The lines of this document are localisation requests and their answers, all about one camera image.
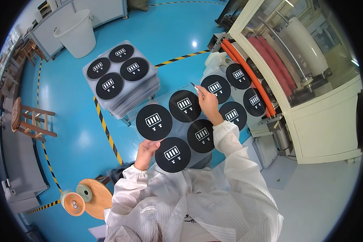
person's left hand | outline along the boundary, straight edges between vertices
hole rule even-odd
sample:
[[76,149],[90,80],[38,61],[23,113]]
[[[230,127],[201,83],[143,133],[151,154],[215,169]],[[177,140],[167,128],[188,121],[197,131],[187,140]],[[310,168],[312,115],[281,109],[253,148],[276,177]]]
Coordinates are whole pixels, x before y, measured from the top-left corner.
[[144,140],[139,144],[137,158],[134,166],[139,170],[146,170],[149,167],[150,159],[155,155],[155,151],[160,147],[159,141]]

hand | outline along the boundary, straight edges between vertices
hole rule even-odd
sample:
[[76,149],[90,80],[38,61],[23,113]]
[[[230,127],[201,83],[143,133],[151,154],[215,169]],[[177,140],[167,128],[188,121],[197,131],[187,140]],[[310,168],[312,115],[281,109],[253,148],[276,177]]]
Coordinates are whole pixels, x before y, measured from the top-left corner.
[[149,167],[150,159],[155,155],[155,151],[160,147],[159,141],[144,140],[139,144],[137,158],[134,166],[139,170],[146,170]]
[[196,87],[201,91],[196,91],[198,93],[199,105],[202,109],[204,115],[211,121],[214,126],[223,122],[222,115],[218,111],[218,99],[215,94],[210,93],[204,87],[196,85]]

wall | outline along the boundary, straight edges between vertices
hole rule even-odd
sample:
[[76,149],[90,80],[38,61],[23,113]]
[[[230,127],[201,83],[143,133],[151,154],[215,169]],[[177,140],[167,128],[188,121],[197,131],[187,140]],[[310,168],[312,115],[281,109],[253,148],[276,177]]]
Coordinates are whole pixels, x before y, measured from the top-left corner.
[[284,216],[279,242],[323,241],[356,184],[360,162],[298,165],[284,190],[269,188]]
[[27,29],[32,26],[32,22],[35,20],[35,11],[43,2],[44,0],[31,0],[15,21],[14,26],[19,25],[20,33],[23,36],[27,33]]

battery icon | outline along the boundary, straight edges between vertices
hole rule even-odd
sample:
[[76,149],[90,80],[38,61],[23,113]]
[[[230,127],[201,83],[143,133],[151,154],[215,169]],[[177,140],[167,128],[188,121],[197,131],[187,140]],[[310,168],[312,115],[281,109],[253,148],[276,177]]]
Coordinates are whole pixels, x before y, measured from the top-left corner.
[[235,109],[233,109],[230,112],[228,112],[225,116],[227,121],[231,122],[233,119],[238,117],[238,113]]
[[93,71],[98,72],[99,69],[102,70],[102,67],[103,67],[102,62],[99,62],[97,65],[93,67]]
[[114,81],[110,78],[104,84],[102,84],[102,87],[104,90],[107,90],[108,92],[110,92],[109,88],[110,87],[114,88]]
[[115,55],[118,57],[121,57],[122,54],[126,55],[126,50],[124,48],[122,48],[121,50],[115,52]]
[[167,160],[172,160],[175,157],[177,157],[178,155],[180,155],[180,151],[177,148],[177,146],[174,146],[172,148],[170,148],[169,150],[167,150],[166,152],[164,152],[164,156]]
[[131,64],[130,66],[128,66],[126,69],[133,74],[136,74],[135,70],[140,71],[140,66],[137,64],[137,62]]
[[195,133],[195,137],[198,141],[201,141],[202,139],[206,138],[208,136],[207,128],[204,127],[198,132]]
[[211,84],[208,86],[208,90],[210,91],[210,93],[214,93],[220,89],[222,89],[222,87],[219,84],[219,82],[215,82],[214,84]]
[[250,101],[250,104],[252,104],[253,106],[254,105],[256,105],[257,103],[259,103],[259,98],[258,98],[258,96],[257,95],[254,95],[254,96],[252,96],[250,99],[249,99],[249,101]]
[[152,127],[155,124],[158,124],[161,122],[160,115],[158,113],[152,114],[149,117],[145,119],[145,123],[148,125],[148,127]]
[[235,71],[235,72],[233,72],[233,77],[235,79],[237,79],[239,82],[242,82],[242,79],[243,80],[246,80],[245,79],[245,75],[243,74],[243,72],[240,69],[237,70],[237,71]]
[[184,98],[183,100],[177,102],[177,105],[180,110],[183,110],[185,108],[188,108],[189,106],[192,106],[189,98]]

round wooden seat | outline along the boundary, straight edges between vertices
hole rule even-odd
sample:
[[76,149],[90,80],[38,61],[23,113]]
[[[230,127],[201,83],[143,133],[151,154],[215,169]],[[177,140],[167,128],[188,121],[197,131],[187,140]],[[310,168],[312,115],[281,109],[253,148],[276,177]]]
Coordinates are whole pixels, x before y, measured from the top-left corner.
[[22,99],[18,97],[12,108],[12,117],[11,117],[11,129],[12,132],[16,132],[17,128],[20,126],[20,113],[22,112]]

